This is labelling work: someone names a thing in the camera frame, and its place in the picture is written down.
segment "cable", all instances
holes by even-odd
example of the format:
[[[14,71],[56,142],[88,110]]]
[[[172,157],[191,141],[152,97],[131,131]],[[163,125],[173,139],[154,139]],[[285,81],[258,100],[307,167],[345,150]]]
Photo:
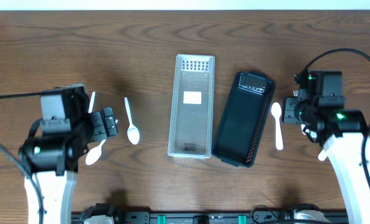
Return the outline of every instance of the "cable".
[[[30,173],[23,167],[23,165],[3,146],[0,144],[0,151],[4,153],[4,155],[11,160],[16,167],[22,172],[22,174],[30,180],[31,185],[33,186],[34,190],[36,191],[38,204],[39,204],[39,223],[42,224],[42,221],[44,219],[44,205],[42,204],[42,195],[39,188],[36,186],[36,183],[33,181]]]
[[[276,219],[279,219],[279,217],[276,215],[276,214],[274,214],[272,211],[271,211],[271,209],[270,208],[268,208],[268,206],[266,206],[266,205],[256,205],[253,209],[252,209],[252,211],[250,212],[250,218],[253,220],[253,222],[255,222],[255,223],[259,223],[258,221],[255,221],[254,220],[254,215],[252,215],[253,214],[253,212],[254,212],[254,210],[256,209],[256,208],[266,208]]]
[[[332,54],[332,53],[335,53],[335,52],[352,52],[352,53],[356,53],[358,55],[363,56],[364,58],[366,58],[370,62],[370,56],[367,55],[367,54],[365,54],[362,51],[355,50],[355,49],[334,49],[334,50],[327,51],[327,52],[325,52],[325,53],[317,56],[316,58],[314,58],[310,63],[308,63],[308,65],[304,68],[304,71],[302,71],[302,72],[305,74],[306,71],[308,70],[308,67],[310,67],[319,58],[322,58],[325,55]],[[370,189],[370,175],[369,175],[369,171],[368,171],[368,162],[366,161],[366,149],[365,149],[365,147],[366,147],[366,141],[368,140],[369,134],[370,134],[370,124],[369,124],[368,129],[366,130],[366,132],[363,133],[364,139],[363,139],[362,149],[361,149],[362,165],[363,165],[363,168],[364,168],[366,182],[368,183],[368,186],[369,186],[369,189]]]
[[[35,93],[20,93],[20,94],[11,94],[11,95],[1,95],[1,99],[8,99],[8,98],[18,98],[18,97],[27,97],[27,96],[37,96],[41,95],[42,92],[35,92]]]
[[[276,221],[267,221],[260,224],[330,224],[328,222],[321,222],[316,220],[276,220]]]

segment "perforated grid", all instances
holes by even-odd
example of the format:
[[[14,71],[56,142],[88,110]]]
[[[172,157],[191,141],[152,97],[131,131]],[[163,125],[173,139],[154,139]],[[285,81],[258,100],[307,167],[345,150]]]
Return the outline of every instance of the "perforated grid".
[[[253,155],[254,155],[254,152],[255,152],[255,147],[257,145],[257,140],[259,139],[262,123],[264,121],[265,112],[267,110],[269,97],[270,97],[270,92],[268,92],[264,97],[263,105],[262,105],[260,116],[259,116],[259,120],[257,121],[257,125],[255,127],[252,143],[250,144],[249,154],[246,158],[246,164],[249,164],[253,159]]]
[[[203,60],[183,60],[183,70],[205,72],[209,70],[209,62]]]

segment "spoon handle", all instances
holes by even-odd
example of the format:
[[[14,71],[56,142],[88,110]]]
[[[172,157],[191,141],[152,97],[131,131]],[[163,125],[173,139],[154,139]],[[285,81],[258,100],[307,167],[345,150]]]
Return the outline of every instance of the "spoon handle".
[[[275,145],[278,150],[283,149],[282,132],[280,130],[279,118],[275,118]]]
[[[128,103],[127,97],[124,97],[124,103],[125,103],[125,110],[127,111],[128,121],[130,122],[130,125],[132,125],[133,120],[131,118],[130,104]]]

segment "green strip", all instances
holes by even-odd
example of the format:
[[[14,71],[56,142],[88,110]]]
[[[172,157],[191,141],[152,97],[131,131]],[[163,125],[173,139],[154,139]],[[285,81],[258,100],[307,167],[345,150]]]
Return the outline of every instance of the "green strip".
[[[237,218],[239,219],[239,224],[247,224],[247,217],[245,215],[239,215]]]
[[[158,216],[158,224],[166,224],[166,216],[165,215],[159,215]]]

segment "wood grain surface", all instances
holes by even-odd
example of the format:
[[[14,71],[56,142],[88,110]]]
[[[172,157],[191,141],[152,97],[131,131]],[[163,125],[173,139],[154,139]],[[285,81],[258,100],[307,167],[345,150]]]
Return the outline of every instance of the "wood grain surface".
[[[351,47],[370,55],[370,11],[0,12],[0,95],[82,82],[97,91],[95,109],[111,106],[119,136],[93,166],[79,161],[73,211],[97,202],[124,210],[248,211],[258,204],[314,203],[344,208],[328,161],[300,132],[282,125],[284,150],[268,116],[255,165],[233,167],[212,157],[168,157],[175,58],[214,55],[214,132],[238,71],[258,70],[277,85],[273,101],[296,89],[293,75],[324,51]],[[370,120],[370,64],[339,53],[313,65],[343,72],[347,108]],[[126,136],[130,100],[140,144]],[[41,117],[38,97],[0,100],[0,141],[12,153]],[[20,172],[0,153],[0,223],[26,223]]]

